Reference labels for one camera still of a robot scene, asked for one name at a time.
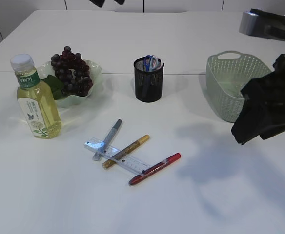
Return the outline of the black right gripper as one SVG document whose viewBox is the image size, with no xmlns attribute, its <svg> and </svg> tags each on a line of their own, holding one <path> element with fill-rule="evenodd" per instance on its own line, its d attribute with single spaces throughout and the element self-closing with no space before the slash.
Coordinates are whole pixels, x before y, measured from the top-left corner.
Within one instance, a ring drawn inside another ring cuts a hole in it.
<svg viewBox="0 0 285 234">
<path fill-rule="evenodd" d="M 266 140 L 285 132 L 285 113 L 269 111 L 285 109 L 285 54 L 276 59 L 273 67 L 273 72 L 251 79 L 241 90 L 244 105 L 231 128 L 241 145 L 257 136 Z"/>
</svg>

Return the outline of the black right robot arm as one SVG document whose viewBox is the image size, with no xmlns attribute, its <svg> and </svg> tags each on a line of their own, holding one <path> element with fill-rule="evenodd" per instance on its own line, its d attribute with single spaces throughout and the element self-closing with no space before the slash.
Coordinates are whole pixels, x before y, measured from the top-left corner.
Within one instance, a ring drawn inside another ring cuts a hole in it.
<svg viewBox="0 0 285 234">
<path fill-rule="evenodd" d="M 273 72 L 251 79 L 241 90 L 244 105 L 231 128 L 241 145 L 257 136 L 266 140 L 285 132 L 285 54 L 273 67 Z"/>
</svg>

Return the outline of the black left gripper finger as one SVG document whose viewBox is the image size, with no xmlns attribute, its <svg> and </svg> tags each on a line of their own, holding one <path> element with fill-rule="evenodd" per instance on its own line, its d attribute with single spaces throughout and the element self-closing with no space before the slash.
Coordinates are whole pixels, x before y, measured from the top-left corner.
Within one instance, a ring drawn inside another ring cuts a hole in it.
<svg viewBox="0 0 285 234">
<path fill-rule="evenodd" d="M 103 7 L 105 0 L 89 0 L 91 3 L 96 5 L 97 7 Z"/>
<path fill-rule="evenodd" d="M 119 5 L 123 5 L 125 3 L 125 0 L 114 0 Z"/>
</svg>

